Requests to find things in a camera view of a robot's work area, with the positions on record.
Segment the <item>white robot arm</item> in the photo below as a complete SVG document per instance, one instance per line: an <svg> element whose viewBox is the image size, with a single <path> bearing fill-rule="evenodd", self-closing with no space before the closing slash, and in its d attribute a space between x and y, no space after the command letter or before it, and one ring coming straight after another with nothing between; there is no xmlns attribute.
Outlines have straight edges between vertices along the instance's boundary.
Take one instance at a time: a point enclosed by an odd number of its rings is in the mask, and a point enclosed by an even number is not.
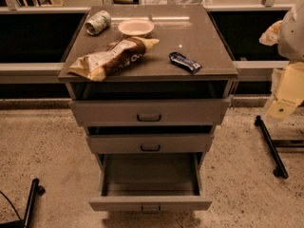
<svg viewBox="0 0 304 228"><path fill-rule="evenodd" d="M272 96L264 106L266 116L284 120L304 102L304 1L297 1L280 21L260 36L265 46L277 45L278 54L289 60L273 71Z"/></svg>

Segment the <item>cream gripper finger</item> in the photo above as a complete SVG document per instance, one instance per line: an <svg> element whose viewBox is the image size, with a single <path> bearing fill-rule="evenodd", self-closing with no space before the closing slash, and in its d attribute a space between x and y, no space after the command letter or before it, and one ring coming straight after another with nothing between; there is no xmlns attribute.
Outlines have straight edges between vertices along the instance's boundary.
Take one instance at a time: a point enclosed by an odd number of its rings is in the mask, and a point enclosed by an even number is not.
<svg viewBox="0 0 304 228"><path fill-rule="evenodd" d="M282 121L304 102L304 63L292 62L272 74L271 97L265 104L268 118Z"/></svg>
<svg viewBox="0 0 304 228"><path fill-rule="evenodd" d="M269 26L265 32L259 38L259 42L265 46L273 46L278 42L278 34L280 31L282 21L279 20Z"/></svg>

